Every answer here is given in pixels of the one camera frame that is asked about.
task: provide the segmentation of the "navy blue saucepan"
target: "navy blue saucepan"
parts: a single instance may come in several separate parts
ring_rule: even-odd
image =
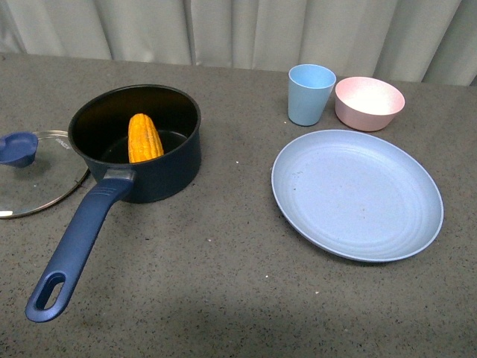
[[[127,154],[129,120],[137,113],[153,119],[164,155],[131,164]],[[86,194],[26,306],[34,322],[58,317],[72,297],[92,246],[111,206],[119,201],[147,203],[184,189],[200,167],[200,111],[177,89],[135,85],[104,93],[74,115],[68,136],[97,184]],[[50,307],[56,285],[62,284]]]

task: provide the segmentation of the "plate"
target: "plate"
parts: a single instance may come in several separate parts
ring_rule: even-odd
[[[351,260],[389,262],[435,240],[443,202],[429,173],[383,139],[317,131],[278,154],[271,174],[288,222],[316,246]]]

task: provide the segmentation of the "yellow corn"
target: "yellow corn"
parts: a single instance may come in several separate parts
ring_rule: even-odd
[[[127,135],[129,163],[143,162],[164,154],[154,123],[145,114],[139,113],[130,119]]]

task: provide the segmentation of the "table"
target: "table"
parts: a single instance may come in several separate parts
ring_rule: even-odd
[[[71,59],[0,58],[0,125],[67,131],[91,98],[131,84],[190,94],[203,162],[182,192],[118,202],[66,311],[35,324],[26,302],[81,199],[0,221],[2,357],[473,357],[477,355],[477,88],[391,82],[405,109],[372,133],[434,178],[442,230],[387,264],[328,254],[284,219],[271,190],[279,151],[347,129],[334,95],[303,128],[286,114],[285,72]]]

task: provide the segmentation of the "plastic cup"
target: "plastic cup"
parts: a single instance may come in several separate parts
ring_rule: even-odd
[[[336,82],[335,74],[319,65],[303,64],[288,72],[288,117],[297,124],[318,123]]]

